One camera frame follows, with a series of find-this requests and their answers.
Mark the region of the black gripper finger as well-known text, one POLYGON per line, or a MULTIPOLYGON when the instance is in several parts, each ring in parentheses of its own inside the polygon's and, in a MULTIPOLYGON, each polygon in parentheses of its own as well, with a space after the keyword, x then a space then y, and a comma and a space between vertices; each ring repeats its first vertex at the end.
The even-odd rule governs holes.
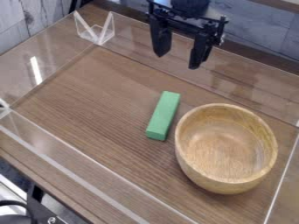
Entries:
POLYGON ((149 17, 149 29, 153 52, 157 57, 163 57, 172 47, 172 31, 168 22, 159 17, 149 17))
POLYGON ((197 33, 191 49, 189 69, 197 69, 211 53, 211 35, 208 33, 197 33))

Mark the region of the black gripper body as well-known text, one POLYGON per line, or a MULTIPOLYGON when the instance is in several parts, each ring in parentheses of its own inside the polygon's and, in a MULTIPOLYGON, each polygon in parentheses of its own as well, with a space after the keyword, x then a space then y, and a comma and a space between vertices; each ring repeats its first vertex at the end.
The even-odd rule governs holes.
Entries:
POLYGON ((211 7, 211 0, 145 0, 148 15, 168 22, 179 30, 207 32, 219 46, 228 18, 211 7))

